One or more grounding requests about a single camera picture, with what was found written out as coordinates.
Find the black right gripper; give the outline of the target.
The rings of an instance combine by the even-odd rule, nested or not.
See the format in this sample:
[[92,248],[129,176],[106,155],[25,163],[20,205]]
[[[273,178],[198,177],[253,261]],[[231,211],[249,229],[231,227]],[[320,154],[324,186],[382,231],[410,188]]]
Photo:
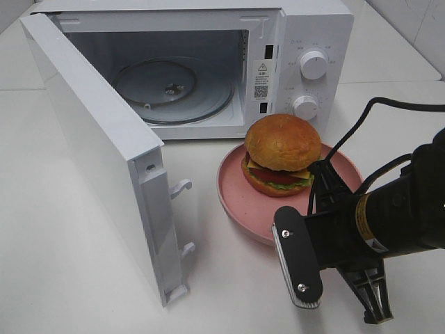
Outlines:
[[323,293],[320,270],[336,267],[349,273],[383,267],[386,195],[380,190],[357,195],[342,180],[330,160],[309,166],[314,176],[307,216],[290,206],[280,207],[272,226],[284,280],[293,304],[317,308]]

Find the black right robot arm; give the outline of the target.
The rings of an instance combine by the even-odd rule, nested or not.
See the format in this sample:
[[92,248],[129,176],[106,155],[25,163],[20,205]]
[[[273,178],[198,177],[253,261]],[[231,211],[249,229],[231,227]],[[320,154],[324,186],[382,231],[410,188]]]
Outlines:
[[400,156],[352,191],[329,159],[316,176],[307,215],[290,206],[274,215],[273,236],[293,303],[319,306],[320,272],[335,268],[367,323],[391,317],[384,260],[444,247],[444,133]]

